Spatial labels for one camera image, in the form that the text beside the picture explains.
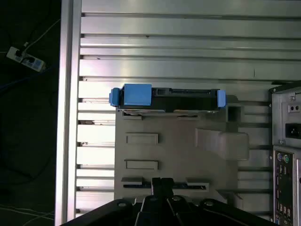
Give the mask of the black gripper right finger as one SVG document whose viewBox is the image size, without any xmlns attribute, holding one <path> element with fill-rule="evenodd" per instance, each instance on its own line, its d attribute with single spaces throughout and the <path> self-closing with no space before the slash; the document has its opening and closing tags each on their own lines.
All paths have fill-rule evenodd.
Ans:
<svg viewBox="0 0 301 226">
<path fill-rule="evenodd" d="M 174 217 L 181 226 L 274 226 L 254 214 L 215 199 L 204 199 L 198 205 L 173 193 L 174 180 L 162 178 L 162 190 Z"/>
</svg>

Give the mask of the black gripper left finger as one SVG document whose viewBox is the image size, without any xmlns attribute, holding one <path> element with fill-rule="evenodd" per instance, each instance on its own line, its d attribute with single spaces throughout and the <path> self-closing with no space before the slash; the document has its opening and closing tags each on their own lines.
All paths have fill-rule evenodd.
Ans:
<svg viewBox="0 0 301 226">
<path fill-rule="evenodd" d="M 63 223 L 64 226 L 159 226 L 167 199 L 170 197 L 170 179 L 153 178 L 151 195 L 132 204 L 116 199 L 84 215 Z"/>
</svg>

